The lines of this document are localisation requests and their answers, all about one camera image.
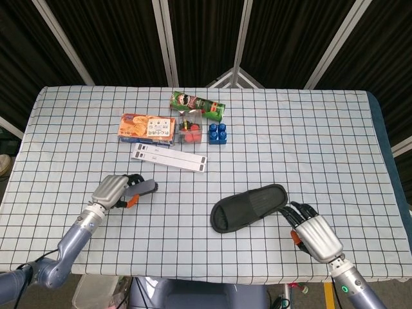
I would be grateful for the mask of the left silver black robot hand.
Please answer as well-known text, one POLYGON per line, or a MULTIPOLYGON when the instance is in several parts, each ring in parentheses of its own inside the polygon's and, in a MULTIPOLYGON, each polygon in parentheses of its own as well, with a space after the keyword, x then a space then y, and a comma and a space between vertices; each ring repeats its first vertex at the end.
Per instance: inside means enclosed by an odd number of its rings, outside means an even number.
POLYGON ((125 191, 143 181, 144 178, 140 174, 106 176, 91 195, 88 204, 98 204, 106 211, 112 208, 129 209, 138 203, 140 195, 133 195, 129 201, 125 201, 125 191))

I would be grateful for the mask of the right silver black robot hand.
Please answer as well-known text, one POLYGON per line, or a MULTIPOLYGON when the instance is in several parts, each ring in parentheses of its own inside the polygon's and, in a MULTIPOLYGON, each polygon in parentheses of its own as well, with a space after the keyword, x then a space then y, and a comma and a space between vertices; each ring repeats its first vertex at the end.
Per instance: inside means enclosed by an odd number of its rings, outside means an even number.
POLYGON ((316 261, 328 264, 339 258, 343 245, 328 222, 307 203, 291 202, 279 211, 292 227, 295 245, 316 261))

